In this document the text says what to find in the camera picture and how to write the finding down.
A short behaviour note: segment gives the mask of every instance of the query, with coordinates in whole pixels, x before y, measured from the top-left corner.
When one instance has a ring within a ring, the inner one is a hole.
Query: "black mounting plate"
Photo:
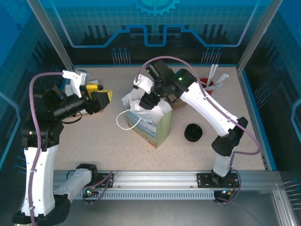
[[[239,187],[238,176],[236,173],[230,173],[221,186],[217,186],[213,180],[211,173],[197,173],[198,188],[233,188],[230,179],[235,180],[235,188]]]
[[[98,173],[97,181],[103,180],[107,175],[108,175],[108,173]],[[107,184],[107,182],[108,182],[108,179],[106,179],[100,185],[96,186],[96,188],[105,188],[105,185]],[[111,181],[108,184],[108,188],[113,188],[113,183],[114,183],[114,174],[112,173]]]

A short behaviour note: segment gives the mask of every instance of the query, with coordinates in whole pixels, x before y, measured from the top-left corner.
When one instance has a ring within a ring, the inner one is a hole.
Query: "red cup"
[[[201,80],[203,83],[206,83],[206,84],[207,84],[207,82],[208,82],[208,78],[202,78],[202,79],[200,79],[200,80]],[[214,85],[214,82],[211,80],[209,86],[212,86],[212,85]],[[206,90],[206,92],[207,92],[209,95],[212,94],[212,91],[213,91],[213,90]]]

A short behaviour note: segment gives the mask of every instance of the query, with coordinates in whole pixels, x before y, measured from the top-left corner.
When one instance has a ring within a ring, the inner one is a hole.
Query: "metal pole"
[[[249,44],[247,45],[239,63],[238,63],[238,71],[241,72],[244,67],[246,66],[247,62],[249,61],[251,55],[253,54],[254,50],[256,49],[259,41],[263,37],[266,29],[268,28],[269,24],[271,23],[274,15],[277,13],[279,6],[281,5],[283,0],[273,0],[269,7],[267,8],[265,14],[263,15],[254,35],[252,36]]]
[[[68,71],[73,71],[73,63],[70,60],[60,38],[58,37],[54,27],[52,26],[44,8],[42,7],[39,0],[27,0],[30,8],[32,8],[33,13],[35,14],[36,18],[38,19],[39,23],[41,24],[44,32],[46,33],[47,37],[49,38],[51,44],[55,48],[57,54],[59,55],[60,59],[62,60],[63,64],[65,65]]]

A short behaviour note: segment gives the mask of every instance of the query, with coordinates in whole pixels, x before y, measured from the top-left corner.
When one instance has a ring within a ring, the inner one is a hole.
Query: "speckled work surface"
[[[80,163],[96,164],[99,170],[210,170],[214,165],[215,152],[211,143],[217,134],[211,125],[189,105],[174,110],[170,135],[155,149],[132,130],[124,131],[116,125],[116,116],[122,112],[122,97],[132,89],[138,68],[85,68],[89,79],[99,79],[105,89],[113,90],[112,102],[102,113],[83,116],[82,120],[65,125],[60,136],[55,159],[56,170],[72,170]],[[209,67],[197,67],[200,77],[207,77]],[[248,119],[248,129],[253,133],[245,100],[235,68],[218,68],[213,81],[223,73],[229,77],[212,97],[237,117]],[[184,130],[196,123],[203,130],[202,138],[195,143],[187,141]],[[125,115],[119,124],[127,127]],[[238,150],[255,152],[256,144],[243,135]],[[233,168],[238,170],[263,170],[261,156],[236,155]]]

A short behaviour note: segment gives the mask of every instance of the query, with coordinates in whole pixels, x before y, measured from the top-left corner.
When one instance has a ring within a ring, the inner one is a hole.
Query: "gear logo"
[[[161,16],[164,13],[169,13],[169,10],[175,9],[175,5],[180,3],[180,0],[134,0],[136,9],[140,9],[141,13],[146,13],[148,16]]]
[[[5,6],[17,23],[21,23],[27,14],[26,0],[0,0],[0,6]]]

